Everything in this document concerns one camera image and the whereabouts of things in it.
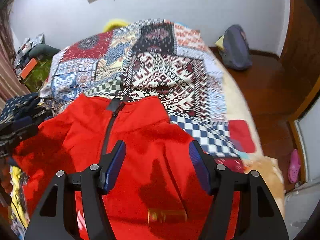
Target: bed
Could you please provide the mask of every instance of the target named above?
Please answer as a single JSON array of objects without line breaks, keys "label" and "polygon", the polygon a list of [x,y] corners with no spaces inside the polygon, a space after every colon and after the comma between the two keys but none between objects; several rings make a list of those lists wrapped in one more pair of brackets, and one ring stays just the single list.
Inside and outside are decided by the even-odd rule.
[{"label": "bed", "polygon": [[[41,101],[59,114],[81,93],[128,102],[158,96],[171,122],[197,139],[217,162],[239,172],[258,170],[284,215],[283,178],[277,162],[263,156],[241,91],[204,44],[200,31],[148,19],[68,46],[53,57]],[[13,175],[13,199],[27,225],[21,190],[27,178],[18,170]],[[23,231],[14,213],[12,220],[16,231]]]}]

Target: wooden floor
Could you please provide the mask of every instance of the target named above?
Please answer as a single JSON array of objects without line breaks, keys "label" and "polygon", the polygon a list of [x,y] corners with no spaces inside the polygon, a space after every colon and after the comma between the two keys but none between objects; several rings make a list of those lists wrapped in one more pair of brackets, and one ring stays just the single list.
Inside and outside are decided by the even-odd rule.
[{"label": "wooden floor", "polygon": [[247,100],[264,155],[278,160],[288,191],[294,187],[287,176],[294,143],[286,120],[304,99],[305,92],[299,89],[303,84],[296,72],[286,71],[275,58],[252,55],[252,62],[246,71],[228,71]]}]

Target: red jacket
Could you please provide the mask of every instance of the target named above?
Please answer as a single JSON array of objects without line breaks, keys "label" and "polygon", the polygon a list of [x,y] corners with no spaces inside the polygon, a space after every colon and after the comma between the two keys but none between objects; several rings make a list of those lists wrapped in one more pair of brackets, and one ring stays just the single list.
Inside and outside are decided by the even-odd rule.
[{"label": "red jacket", "polygon": [[[30,215],[57,171],[70,174],[99,162],[112,115],[106,110],[110,101],[80,95],[17,148],[14,158],[30,176],[24,186]],[[126,157],[114,189],[103,196],[118,240],[198,238],[212,197],[201,189],[190,160],[188,146],[192,139],[179,126],[170,124],[157,97],[125,103],[112,126],[107,152],[123,140]],[[76,206],[81,237],[88,239],[80,193],[76,195]],[[160,211],[182,215],[174,218],[178,223],[160,223]],[[229,239],[236,223],[236,198],[232,216]]]}]

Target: yellow round object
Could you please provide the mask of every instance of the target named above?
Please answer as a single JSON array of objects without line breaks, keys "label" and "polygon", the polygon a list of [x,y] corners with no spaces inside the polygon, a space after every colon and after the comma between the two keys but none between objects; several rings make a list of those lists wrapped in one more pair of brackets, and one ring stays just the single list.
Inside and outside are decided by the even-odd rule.
[{"label": "yellow round object", "polygon": [[103,32],[109,32],[117,28],[125,27],[129,25],[129,22],[120,19],[112,19],[107,22],[106,26],[103,28]]}]

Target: zipper pull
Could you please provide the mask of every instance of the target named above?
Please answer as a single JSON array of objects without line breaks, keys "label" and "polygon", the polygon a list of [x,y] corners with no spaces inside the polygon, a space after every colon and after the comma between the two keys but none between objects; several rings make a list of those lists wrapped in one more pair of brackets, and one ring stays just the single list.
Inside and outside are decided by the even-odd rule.
[{"label": "zipper pull", "polygon": [[119,114],[119,112],[122,110],[122,108],[124,108],[124,106],[125,106],[125,103],[122,102],[122,103],[117,107],[117,109],[113,112],[112,116],[113,116],[113,117],[116,117],[116,116]]}]

